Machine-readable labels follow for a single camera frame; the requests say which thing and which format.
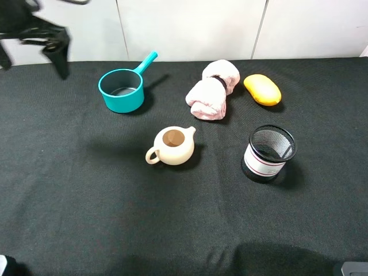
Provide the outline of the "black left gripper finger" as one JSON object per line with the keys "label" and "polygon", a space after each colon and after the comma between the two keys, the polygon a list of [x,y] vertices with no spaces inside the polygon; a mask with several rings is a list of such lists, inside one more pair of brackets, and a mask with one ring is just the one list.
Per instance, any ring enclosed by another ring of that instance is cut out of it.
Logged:
{"label": "black left gripper finger", "polygon": [[12,66],[12,61],[10,60],[2,44],[0,44],[0,66],[4,70],[9,70]]}
{"label": "black left gripper finger", "polygon": [[58,44],[43,48],[42,53],[51,61],[56,72],[65,80],[70,71],[68,66],[68,44]]}

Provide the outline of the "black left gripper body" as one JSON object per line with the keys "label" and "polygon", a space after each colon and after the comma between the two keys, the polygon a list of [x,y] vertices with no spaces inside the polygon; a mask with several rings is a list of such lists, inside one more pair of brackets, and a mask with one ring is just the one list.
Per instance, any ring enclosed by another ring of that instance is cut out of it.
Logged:
{"label": "black left gripper body", "polygon": [[40,9],[39,1],[1,1],[1,40],[41,45],[47,53],[67,52],[70,37],[66,27],[33,14]]}

